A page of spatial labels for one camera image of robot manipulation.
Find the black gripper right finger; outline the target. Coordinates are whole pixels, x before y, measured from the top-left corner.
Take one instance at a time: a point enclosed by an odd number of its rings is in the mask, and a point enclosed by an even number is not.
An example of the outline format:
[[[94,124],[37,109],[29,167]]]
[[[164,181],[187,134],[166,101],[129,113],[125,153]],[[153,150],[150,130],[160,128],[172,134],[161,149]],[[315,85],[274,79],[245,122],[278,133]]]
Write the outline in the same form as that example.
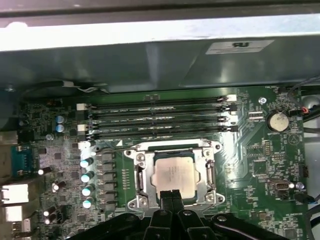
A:
[[[278,235],[235,217],[219,213],[206,219],[184,208],[179,190],[172,191],[173,209],[183,231],[184,240],[276,240]]]

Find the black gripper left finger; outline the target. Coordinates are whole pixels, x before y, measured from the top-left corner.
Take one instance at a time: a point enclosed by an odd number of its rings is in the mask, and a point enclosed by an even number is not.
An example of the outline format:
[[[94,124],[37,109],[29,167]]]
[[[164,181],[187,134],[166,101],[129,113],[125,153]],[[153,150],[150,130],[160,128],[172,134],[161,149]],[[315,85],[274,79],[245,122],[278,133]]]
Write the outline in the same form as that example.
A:
[[[173,191],[160,192],[160,209],[151,217],[124,213],[83,232],[85,240],[169,240],[173,222]]]

